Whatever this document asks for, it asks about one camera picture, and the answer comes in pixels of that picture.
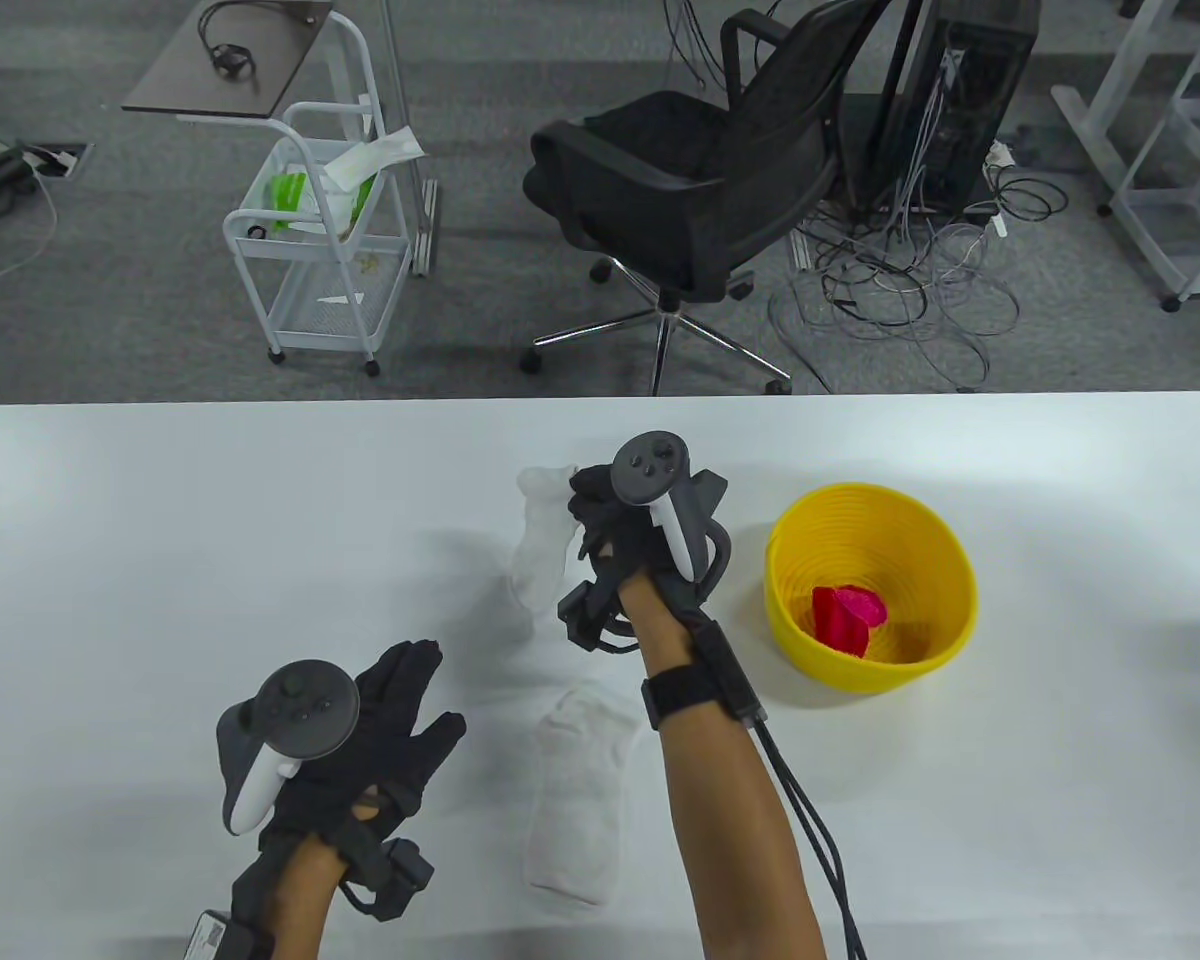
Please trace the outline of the person's right hand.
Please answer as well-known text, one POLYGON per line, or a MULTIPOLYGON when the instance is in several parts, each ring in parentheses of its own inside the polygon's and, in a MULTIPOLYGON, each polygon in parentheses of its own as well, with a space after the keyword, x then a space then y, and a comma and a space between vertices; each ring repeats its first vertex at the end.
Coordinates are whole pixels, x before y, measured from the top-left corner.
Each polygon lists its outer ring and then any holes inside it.
POLYGON ((702 589, 680 576, 670 554, 667 535, 654 524, 649 509, 631 506, 614 494, 612 467, 581 468, 569 485, 574 497, 568 509, 583 529, 580 554, 592 563, 595 574, 587 586, 586 599, 578 604, 586 622, 596 630, 608 626, 608 620, 619 614, 635 622, 635 616, 620 602, 619 588, 640 574, 650 577, 655 593, 677 620, 700 620, 702 589))

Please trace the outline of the person's left hand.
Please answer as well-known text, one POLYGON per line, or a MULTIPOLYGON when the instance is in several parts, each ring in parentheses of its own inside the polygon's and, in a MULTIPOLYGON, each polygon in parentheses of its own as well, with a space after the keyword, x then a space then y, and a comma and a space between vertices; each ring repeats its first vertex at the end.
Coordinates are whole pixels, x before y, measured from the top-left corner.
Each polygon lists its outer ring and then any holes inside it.
POLYGON ((380 842, 420 809, 427 782, 466 734, 466 719, 445 712, 414 731, 443 653, 434 640, 391 646, 358 676, 359 718, 348 740, 304 762, 274 806, 258 846, 316 836, 348 852, 380 842))

